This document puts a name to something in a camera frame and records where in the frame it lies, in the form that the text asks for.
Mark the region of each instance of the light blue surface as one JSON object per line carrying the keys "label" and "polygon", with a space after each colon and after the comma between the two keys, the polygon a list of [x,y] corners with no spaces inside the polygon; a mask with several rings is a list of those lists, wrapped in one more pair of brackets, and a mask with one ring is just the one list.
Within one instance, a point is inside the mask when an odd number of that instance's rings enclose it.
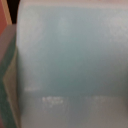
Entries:
{"label": "light blue surface", "polygon": [[128,10],[27,6],[17,38],[23,91],[128,92]]}
{"label": "light blue surface", "polygon": [[128,9],[24,2],[17,47],[23,128],[128,127]]}

